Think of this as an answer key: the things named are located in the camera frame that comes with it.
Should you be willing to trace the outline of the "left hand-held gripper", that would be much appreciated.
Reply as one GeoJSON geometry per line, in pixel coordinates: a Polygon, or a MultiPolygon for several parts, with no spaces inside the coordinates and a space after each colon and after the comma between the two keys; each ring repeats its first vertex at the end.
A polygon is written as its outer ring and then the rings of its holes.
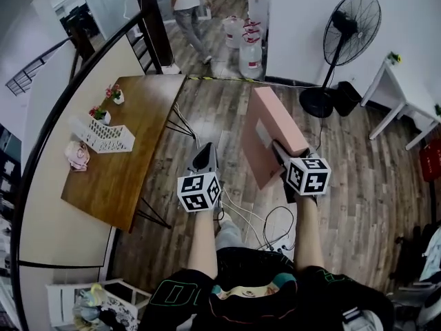
{"type": "Polygon", "coordinates": [[[193,148],[185,162],[183,176],[177,181],[177,196],[188,213],[213,210],[219,207],[219,181],[216,147],[208,142],[193,148]]]}

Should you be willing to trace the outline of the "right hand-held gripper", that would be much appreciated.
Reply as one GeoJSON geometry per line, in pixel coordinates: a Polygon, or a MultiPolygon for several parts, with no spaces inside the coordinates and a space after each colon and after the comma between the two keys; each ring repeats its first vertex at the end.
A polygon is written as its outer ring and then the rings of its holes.
{"type": "Polygon", "coordinates": [[[281,165],[280,178],[287,203],[295,203],[295,194],[301,197],[324,195],[331,176],[331,168],[326,159],[315,150],[305,150],[300,157],[291,157],[279,141],[272,141],[271,148],[281,165]]]}

